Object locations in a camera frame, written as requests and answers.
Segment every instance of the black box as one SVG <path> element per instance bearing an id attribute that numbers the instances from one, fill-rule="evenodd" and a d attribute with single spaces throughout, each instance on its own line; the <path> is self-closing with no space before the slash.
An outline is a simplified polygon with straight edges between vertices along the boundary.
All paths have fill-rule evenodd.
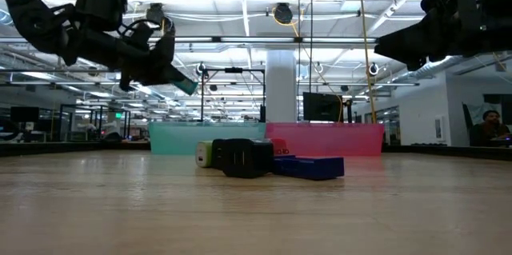
<path id="1" fill-rule="evenodd" d="M 226 139 L 216 146 L 217 159 L 227 177 L 256 178 L 274 168 L 274 146 L 268 140 Z"/>

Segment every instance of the television screen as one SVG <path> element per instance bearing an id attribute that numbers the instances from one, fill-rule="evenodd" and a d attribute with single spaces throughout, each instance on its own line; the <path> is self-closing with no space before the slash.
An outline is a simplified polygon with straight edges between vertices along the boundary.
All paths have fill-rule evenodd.
<path id="1" fill-rule="evenodd" d="M 37 122 L 39 120 L 39 107 L 10 107 L 10 120 L 12 122 Z"/>

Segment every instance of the white column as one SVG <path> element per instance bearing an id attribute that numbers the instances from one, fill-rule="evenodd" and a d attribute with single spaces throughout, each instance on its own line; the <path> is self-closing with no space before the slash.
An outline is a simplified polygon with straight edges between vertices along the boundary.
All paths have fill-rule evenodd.
<path id="1" fill-rule="evenodd" d="M 266 120 L 297 121 L 296 60 L 293 50 L 269 50 L 266 54 Z"/>

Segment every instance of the monitor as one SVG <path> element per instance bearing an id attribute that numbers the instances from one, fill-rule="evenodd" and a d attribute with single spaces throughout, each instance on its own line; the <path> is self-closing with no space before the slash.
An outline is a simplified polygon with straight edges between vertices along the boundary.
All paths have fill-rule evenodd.
<path id="1" fill-rule="evenodd" d="M 39 107 L 11 106 L 10 120 L 12 122 L 37 122 Z"/>
<path id="2" fill-rule="evenodd" d="M 338 96 L 309 92 L 304 92 L 302 96 L 304 98 L 304 120 L 343 122 L 343 107 Z"/>

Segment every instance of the blue box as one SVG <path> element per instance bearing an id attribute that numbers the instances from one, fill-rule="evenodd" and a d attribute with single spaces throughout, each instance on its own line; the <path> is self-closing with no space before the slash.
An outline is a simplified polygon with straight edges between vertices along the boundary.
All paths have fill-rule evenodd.
<path id="1" fill-rule="evenodd" d="M 345 176 L 345 164 L 342 157 L 280 156 L 274 158 L 274 174 L 328 180 Z"/>

